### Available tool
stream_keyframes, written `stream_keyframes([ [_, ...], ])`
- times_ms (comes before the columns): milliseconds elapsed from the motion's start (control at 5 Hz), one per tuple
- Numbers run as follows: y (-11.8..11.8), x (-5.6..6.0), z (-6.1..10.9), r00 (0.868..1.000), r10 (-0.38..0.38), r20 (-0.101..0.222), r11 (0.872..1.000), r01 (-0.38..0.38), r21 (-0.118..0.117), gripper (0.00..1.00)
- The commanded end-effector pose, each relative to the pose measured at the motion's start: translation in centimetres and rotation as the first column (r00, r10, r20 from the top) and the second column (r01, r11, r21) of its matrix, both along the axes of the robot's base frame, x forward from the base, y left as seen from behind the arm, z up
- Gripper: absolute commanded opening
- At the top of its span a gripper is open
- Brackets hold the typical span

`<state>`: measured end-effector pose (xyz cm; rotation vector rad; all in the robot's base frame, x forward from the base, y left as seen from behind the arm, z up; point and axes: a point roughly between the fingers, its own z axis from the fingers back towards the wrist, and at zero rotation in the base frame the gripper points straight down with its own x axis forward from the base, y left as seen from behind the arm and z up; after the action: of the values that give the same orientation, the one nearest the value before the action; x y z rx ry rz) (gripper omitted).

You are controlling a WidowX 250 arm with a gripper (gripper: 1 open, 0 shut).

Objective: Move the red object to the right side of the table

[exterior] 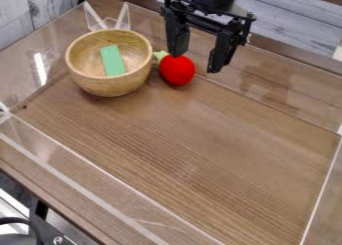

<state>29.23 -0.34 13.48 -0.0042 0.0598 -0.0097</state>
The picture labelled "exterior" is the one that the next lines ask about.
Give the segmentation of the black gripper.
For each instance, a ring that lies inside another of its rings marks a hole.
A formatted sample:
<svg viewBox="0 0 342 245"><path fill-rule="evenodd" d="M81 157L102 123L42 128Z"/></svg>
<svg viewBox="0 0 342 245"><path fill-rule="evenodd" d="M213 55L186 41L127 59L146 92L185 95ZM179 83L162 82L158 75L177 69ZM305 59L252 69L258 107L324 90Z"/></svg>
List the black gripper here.
<svg viewBox="0 0 342 245"><path fill-rule="evenodd" d="M169 52L179 57L189 50L189 23L208 32L218 32L210 52L208 72L218 73L230 63L238 45L245 45L257 16L236 4L236 0L165 0Z"/></svg>

